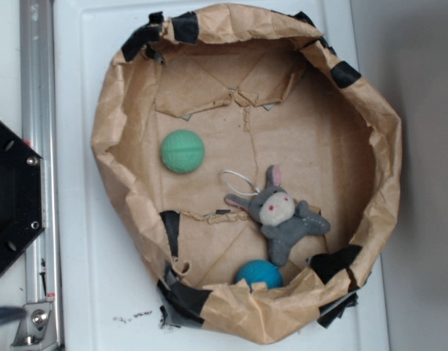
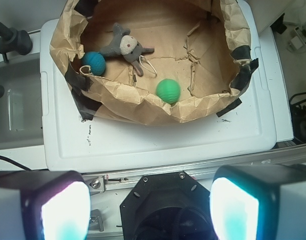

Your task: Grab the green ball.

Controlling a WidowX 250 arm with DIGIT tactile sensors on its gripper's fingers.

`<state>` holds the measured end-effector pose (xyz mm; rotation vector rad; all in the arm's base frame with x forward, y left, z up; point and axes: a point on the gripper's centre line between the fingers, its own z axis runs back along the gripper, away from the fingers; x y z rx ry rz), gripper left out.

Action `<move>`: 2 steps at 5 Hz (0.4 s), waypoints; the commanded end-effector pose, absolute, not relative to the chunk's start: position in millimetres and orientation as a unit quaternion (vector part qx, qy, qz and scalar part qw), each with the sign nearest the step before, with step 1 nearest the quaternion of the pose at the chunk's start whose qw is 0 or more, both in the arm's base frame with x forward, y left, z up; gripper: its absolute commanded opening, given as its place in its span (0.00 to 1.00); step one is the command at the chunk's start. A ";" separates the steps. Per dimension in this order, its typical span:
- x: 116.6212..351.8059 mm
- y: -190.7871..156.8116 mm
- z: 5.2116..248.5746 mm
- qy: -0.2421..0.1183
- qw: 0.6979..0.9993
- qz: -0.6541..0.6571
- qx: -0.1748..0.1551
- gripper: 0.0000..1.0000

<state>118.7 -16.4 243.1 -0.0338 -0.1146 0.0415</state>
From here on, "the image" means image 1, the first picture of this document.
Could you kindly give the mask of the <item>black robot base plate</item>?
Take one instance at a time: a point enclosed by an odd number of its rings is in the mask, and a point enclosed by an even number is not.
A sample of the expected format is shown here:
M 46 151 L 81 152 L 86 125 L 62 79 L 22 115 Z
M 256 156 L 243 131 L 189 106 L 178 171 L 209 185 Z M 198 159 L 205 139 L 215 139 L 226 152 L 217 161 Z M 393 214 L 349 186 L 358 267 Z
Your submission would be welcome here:
M 0 278 L 44 228 L 42 158 L 0 121 Z

